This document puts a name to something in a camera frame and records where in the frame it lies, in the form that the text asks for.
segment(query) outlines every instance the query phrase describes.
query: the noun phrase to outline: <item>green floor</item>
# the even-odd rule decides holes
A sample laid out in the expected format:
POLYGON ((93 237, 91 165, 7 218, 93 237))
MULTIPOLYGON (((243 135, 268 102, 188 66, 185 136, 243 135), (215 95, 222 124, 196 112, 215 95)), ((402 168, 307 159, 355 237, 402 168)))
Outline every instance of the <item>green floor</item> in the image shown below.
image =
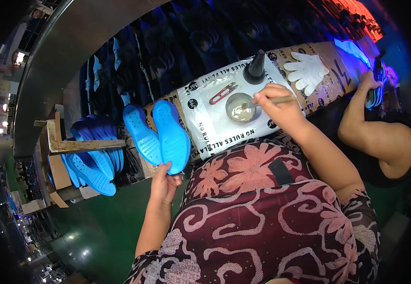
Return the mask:
MULTIPOLYGON (((63 235, 51 242, 65 264, 98 284, 123 283, 134 260, 135 246, 150 196, 146 180, 97 196, 69 208, 50 207, 55 229, 63 235)), ((172 214, 179 209, 187 180, 177 189, 172 214)))
POLYGON ((16 181, 16 178, 19 176, 18 173, 15 170, 15 161, 13 159, 13 156, 9 157, 8 161, 5 163, 5 172, 6 172, 6 178, 9 184, 9 192, 12 191, 18 191, 19 192, 19 198, 21 199, 21 204, 26 204, 29 202, 27 198, 24 196, 26 193, 26 190, 24 190, 21 185, 16 181))

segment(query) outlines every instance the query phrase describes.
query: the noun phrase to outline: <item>floral patterned top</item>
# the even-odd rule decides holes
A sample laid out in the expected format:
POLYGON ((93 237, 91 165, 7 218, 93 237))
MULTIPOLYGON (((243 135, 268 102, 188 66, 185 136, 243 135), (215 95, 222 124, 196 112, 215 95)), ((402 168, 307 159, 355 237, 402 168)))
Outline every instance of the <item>floral patterned top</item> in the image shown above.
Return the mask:
POLYGON ((285 133, 252 139, 195 170, 158 251, 130 283, 370 283, 379 232, 366 191, 343 205, 285 133))

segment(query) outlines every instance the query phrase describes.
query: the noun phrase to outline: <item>snips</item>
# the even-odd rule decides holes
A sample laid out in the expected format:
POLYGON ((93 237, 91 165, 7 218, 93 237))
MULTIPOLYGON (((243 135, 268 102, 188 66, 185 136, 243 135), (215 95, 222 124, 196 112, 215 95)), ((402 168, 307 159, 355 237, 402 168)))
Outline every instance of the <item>snips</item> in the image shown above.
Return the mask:
POLYGON ((231 94, 234 90, 236 90, 236 88, 239 85, 234 85, 235 82, 230 83, 229 85, 227 85, 226 87, 224 87, 221 91, 218 92, 218 94, 214 95, 210 100, 209 103, 211 105, 216 104, 217 102, 220 101, 220 99, 223 99, 225 96, 231 94))

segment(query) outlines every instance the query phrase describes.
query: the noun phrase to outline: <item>worker's arm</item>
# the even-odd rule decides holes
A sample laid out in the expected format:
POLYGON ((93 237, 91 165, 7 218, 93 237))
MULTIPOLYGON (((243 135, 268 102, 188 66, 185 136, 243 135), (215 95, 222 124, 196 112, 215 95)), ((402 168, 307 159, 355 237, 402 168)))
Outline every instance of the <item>worker's arm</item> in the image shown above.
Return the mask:
POLYGON ((338 128, 346 145, 378 158, 389 165, 411 164, 411 130, 401 123, 365 121, 364 105, 370 89, 380 86, 373 72, 362 75, 362 82, 347 106, 338 128))
POLYGON ((160 249, 168 233, 171 203, 175 190, 182 184, 180 176, 167 174, 170 167, 171 162, 159 165, 152 179, 151 195, 136 245, 135 258, 147 251, 160 249))
POLYGON ((364 190, 355 166, 325 134, 306 120, 297 101, 274 105, 267 99, 289 94, 291 92, 282 85, 267 84, 254 94, 254 102, 300 145, 319 178, 335 191, 340 202, 354 190, 364 190))

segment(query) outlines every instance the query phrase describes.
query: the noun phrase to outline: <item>woman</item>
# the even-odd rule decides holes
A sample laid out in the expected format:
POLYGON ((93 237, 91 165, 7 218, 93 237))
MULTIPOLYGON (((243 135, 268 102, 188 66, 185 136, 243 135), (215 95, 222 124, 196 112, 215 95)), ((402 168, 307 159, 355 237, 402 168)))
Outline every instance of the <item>woman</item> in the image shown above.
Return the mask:
POLYGON ((338 128, 341 147, 354 163, 363 181, 381 188, 403 183, 411 174, 411 80, 401 84, 403 108, 394 92, 393 75, 388 76, 390 108, 381 118, 374 111, 365 110, 370 89, 382 86, 374 80, 373 71, 361 75, 360 84, 347 106, 338 128))
POLYGON ((286 143, 252 139, 213 156, 192 173, 173 221, 181 179, 166 175, 170 163, 159 166, 126 284, 375 278, 379 232, 359 173, 296 101, 268 100, 288 94, 267 84, 253 102, 302 151, 275 133, 286 143))

